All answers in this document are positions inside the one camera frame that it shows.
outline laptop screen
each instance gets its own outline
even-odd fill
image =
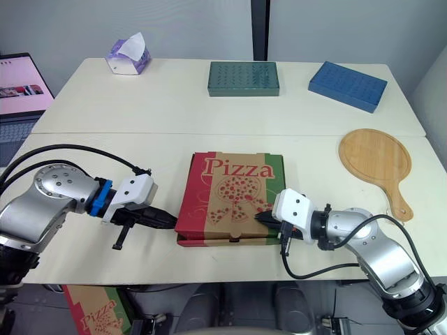
[[[44,111],[53,100],[29,54],[0,57],[0,116]]]

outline cardboard box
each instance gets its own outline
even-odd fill
[[[277,244],[255,214],[285,189],[281,155],[195,153],[175,231],[181,246]]]
[[[127,335],[131,321],[116,288],[64,285],[80,335]]]

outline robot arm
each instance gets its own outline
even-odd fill
[[[286,189],[278,194],[272,216],[282,222],[283,233],[284,226],[296,228],[306,243],[318,240],[319,248],[334,250],[372,214],[357,208],[332,211],[329,205],[325,211],[317,211],[305,196]],[[425,278],[408,253],[381,231],[377,221],[360,229],[345,247],[356,255],[360,268],[382,298],[385,312],[398,320],[406,334],[447,334],[444,289],[434,287],[431,279]]]
[[[121,225],[113,248],[120,250],[135,223],[151,228],[174,228],[177,219],[150,206],[157,185],[148,174],[123,180],[117,190],[112,181],[91,178],[70,165],[41,168],[31,187],[0,212],[0,330],[5,305],[21,280],[38,265],[39,254],[50,243],[68,212],[102,218]]]

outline gray wall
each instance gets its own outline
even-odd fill
[[[158,58],[253,59],[250,0],[11,0],[0,52],[29,52],[53,94],[87,57],[141,31]]]
[[[274,0],[269,60],[387,64],[406,96],[447,44],[445,0]]]
[[[447,170],[447,46],[416,87],[410,103]]]

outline white table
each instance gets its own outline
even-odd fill
[[[277,62],[278,97],[211,98],[208,60],[153,59],[141,75],[125,76],[113,75],[104,59],[86,59],[33,132],[425,135],[386,65],[344,65],[388,81],[374,114],[308,91],[320,63]]]
[[[319,209],[326,202],[333,209],[362,207],[374,214],[390,212],[380,188],[351,175],[341,164],[337,148],[341,136],[252,136],[168,134],[33,134],[19,154],[54,143],[85,144],[122,156],[140,167],[151,167],[159,185],[153,205],[177,215],[182,201],[191,155],[195,151],[270,152],[283,154],[288,187],[302,191]],[[442,210],[447,203],[447,176],[424,137],[398,136],[412,159],[409,176],[401,183],[403,197],[414,211],[406,228],[414,238],[428,272],[447,275],[447,244],[439,241],[446,231]],[[112,179],[115,187],[131,171],[108,158],[81,151],[59,150],[41,154],[29,164],[49,158],[69,159],[93,176]],[[5,193],[1,205],[28,189],[32,174]],[[393,225],[383,231],[408,244]],[[121,251],[112,250],[120,228],[100,224],[86,214],[69,214],[63,228],[31,270],[27,283],[148,284],[211,281],[289,280],[278,246],[222,246],[183,248],[172,230],[136,225]],[[353,262],[347,250],[320,251],[294,241],[289,262],[299,274],[341,262]],[[341,269],[318,279],[365,278],[359,269]]]

